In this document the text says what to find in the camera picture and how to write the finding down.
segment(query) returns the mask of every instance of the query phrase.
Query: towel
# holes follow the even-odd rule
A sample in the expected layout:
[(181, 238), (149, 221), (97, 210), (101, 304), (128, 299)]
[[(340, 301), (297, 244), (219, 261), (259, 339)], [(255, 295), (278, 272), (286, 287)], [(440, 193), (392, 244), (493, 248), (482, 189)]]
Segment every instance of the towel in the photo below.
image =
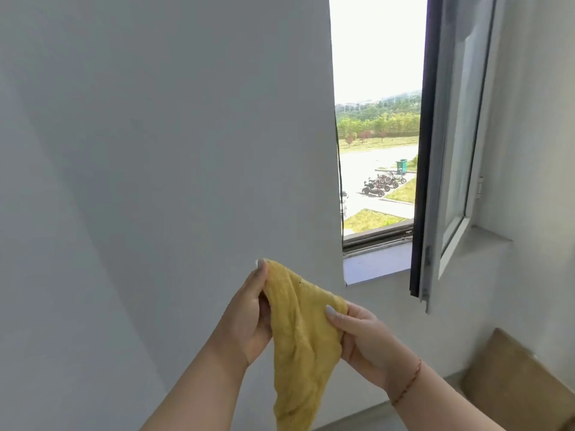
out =
[(326, 319), (326, 305), (347, 314), (346, 302), (267, 260), (264, 293), (274, 339), (274, 413), (278, 431), (312, 426), (327, 380), (341, 357), (341, 335)]

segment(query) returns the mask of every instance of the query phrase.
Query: red string bracelet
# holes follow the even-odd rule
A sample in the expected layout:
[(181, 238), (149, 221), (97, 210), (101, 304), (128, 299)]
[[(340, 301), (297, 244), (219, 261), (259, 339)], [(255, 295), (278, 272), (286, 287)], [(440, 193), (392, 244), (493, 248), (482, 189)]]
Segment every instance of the red string bracelet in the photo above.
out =
[(417, 369), (415, 369), (415, 375), (413, 376), (413, 378), (409, 381), (409, 383), (407, 383), (407, 386), (405, 387), (405, 389), (401, 392), (401, 395), (399, 395), (397, 397), (396, 400), (392, 400), (392, 407), (395, 407), (397, 405), (397, 403), (399, 401), (401, 401), (401, 399), (405, 396), (405, 394), (407, 393), (407, 391), (409, 391), (409, 389), (411, 388), (411, 386), (413, 385), (413, 383), (415, 383), (415, 380), (417, 379), (417, 376), (419, 375), (419, 371), (421, 370), (421, 359), (419, 359), (419, 362), (417, 363)]

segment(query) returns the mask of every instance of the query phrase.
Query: person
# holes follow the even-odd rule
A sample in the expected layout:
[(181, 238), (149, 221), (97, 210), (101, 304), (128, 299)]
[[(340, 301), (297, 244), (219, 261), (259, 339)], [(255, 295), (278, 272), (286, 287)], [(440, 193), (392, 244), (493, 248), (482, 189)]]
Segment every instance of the person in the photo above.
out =
[[(258, 260), (258, 268), (142, 431), (230, 429), (246, 369), (271, 340), (270, 308), (262, 293), (267, 273), (265, 261)], [(344, 333), (341, 358), (397, 401), (395, 409), (409, 431), (502, 430), (421, 362), (373, 313), (347, 304), (347, 315), (326, 308), (327, 319)]]

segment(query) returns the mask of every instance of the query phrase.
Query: painted fingernail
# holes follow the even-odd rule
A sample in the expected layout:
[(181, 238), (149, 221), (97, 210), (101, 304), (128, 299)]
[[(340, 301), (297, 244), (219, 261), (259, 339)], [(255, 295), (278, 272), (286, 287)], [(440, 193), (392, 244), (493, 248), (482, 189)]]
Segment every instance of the painted fingernail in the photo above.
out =
[(333, 308), (330, 305), (326, 305), (326, 313), (328, 316), (335, 316), (336, 314), (335, 308)]

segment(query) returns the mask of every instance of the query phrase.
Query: hand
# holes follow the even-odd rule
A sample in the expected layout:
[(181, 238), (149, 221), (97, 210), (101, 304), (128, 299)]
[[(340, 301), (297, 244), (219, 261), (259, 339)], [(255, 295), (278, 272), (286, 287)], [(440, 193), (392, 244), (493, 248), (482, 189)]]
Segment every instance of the hand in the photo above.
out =
[(258, 268), (234, 295), (208, 341), (225, 354), (239, 356), (246, 367), (271, 340), (270, 305), (262, 292), (267, 269), (266, 262), (258, 260)]
[(376, 315), (351, 302), (347, 315), (326, 307), (328, 321), (342, 330), (341, 358), (362, 377), (383, 389), (386, 388), (389, 369), (389, 350), (395, 338)]

